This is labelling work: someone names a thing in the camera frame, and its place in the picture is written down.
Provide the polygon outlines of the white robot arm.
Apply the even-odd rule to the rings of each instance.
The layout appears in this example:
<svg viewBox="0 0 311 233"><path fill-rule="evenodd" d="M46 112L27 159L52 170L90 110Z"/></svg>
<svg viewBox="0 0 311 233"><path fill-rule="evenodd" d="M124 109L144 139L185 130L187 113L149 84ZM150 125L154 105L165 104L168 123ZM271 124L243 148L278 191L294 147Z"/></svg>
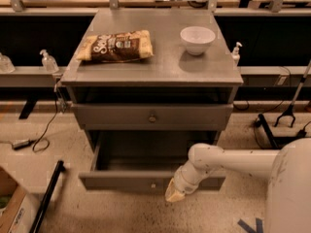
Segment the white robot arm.
<svg viewBox="0 0 311 233"><path fill-rule="evenodd" d="M165 200L183 200L221 168L268 180L262 233L311 233L310 138L294 140L279 150L224 150L195 144L169 182Z"/></svg>

